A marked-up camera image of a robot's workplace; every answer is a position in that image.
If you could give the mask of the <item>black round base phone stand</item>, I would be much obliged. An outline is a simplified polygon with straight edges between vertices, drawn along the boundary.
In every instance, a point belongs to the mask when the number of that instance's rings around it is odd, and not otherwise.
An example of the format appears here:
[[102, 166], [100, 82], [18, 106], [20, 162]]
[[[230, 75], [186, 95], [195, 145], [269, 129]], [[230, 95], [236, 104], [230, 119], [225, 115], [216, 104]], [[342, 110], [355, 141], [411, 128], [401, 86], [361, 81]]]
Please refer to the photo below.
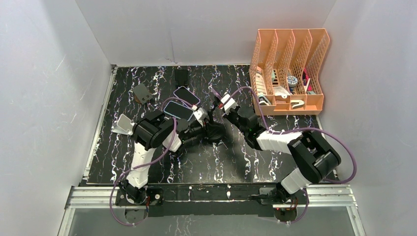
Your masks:
[[226, 128], [224, 124], [214, 121], [213, 113], [215, 109], [216, 107], [209, 109], [207, 111], [208, 116], [204, 119], [206, 139], [212, 143], [219, 142], [226, 135]]

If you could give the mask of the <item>orange desk file organizer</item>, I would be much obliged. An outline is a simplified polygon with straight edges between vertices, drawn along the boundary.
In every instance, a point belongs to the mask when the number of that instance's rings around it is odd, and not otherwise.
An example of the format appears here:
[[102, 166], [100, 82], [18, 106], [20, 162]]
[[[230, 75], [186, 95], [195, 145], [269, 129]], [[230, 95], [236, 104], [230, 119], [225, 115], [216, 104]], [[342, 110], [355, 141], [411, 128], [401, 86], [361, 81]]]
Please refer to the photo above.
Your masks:
[[[263, 69], [262, 76], [268, 93], [265, 96], [271, 106], [256, 106], [257, 115], [318, 115], [323, 110], [324, 94], [319, 83], [319, 74], [326, 57], [330, 37], [326, 29], [259, 29], [253, 56], [249, 67], [250, 83], [255, 91], [256, 69]], [[303, 71], [310, 77], [311, 90], [306, 92], [303, 85]], [[271, 73], [275, 71], [275, 83]], [[287, 76], [298, 78], [295, 88], [290, 88]], [[282, 99], [274, 95], [273, 86], [282, 86], [291, 95]], [[305, 105], [292, 109], [291, 100], [300, 99]]]

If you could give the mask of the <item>purple back magsafe phone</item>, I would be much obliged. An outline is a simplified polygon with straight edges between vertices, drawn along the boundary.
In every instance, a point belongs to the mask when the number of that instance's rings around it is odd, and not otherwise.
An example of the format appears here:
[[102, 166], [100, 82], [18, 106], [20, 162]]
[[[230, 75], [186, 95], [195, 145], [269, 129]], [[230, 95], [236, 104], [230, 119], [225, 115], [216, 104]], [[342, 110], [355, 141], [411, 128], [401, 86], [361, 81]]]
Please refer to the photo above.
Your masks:
[[213, 93], [213, 95], [214, 95], [214, 100], [213, 100], [213, 104], [215, 105], [215, 106], [219, 106], [219, 105], [221, 105], [222, 104], [222, 101], [221, 101], [221, 99], [222, 99], [222, 96], [214, 89], [214, 88], [211, 88], [210, 89], [210, 91]]

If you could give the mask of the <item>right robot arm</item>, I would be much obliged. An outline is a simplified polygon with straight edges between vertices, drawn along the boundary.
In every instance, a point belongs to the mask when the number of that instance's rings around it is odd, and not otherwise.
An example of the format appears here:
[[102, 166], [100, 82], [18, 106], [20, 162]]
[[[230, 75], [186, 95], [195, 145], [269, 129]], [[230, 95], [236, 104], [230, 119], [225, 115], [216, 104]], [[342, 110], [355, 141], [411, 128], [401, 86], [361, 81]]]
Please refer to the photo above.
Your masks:
[[260, 188], [259, 194], [250, 196], [250, 200], [263, 205], [288, 204], [298, 191], [318, 184], [341, 164], [340, 155], [316, 130], [273, 134], [259, 122], [250, 107], [230, 108], [224, 118], [239, 129], [251, 148], [289, 154], [296, 164], [274, 188]]

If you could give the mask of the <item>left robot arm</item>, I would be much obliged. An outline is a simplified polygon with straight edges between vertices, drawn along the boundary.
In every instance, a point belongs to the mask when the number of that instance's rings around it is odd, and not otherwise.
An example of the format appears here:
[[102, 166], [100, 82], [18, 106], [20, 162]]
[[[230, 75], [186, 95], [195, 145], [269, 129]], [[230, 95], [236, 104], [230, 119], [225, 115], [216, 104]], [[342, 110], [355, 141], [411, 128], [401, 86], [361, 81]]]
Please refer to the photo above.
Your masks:
[[112, 132], [130, 136], [134, 143], [130, 172], [119, 184], [120, 193], [129, 203], [141, 205], [147, 200], [149, 168], [157, 148], [177, 152], [188, 143], [206, 136], [209, 117], [206, 110], [196, 108], [191, 116], [194, 120], [189, 122], [154, 111], [136, 122], [122, 114], [113, 123]]

